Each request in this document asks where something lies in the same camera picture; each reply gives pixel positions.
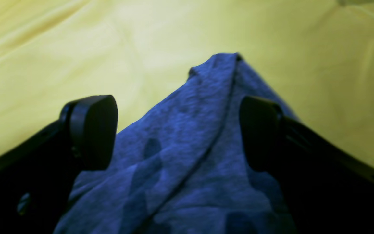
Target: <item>yellow fabric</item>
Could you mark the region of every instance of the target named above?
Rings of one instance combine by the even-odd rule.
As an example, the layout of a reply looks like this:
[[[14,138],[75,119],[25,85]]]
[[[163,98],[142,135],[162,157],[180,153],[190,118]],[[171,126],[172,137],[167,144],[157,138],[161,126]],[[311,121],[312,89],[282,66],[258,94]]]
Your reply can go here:
[[[0,155],[89,95],[121,130],[218,52],[374,166],[373,0],[0,0]]]

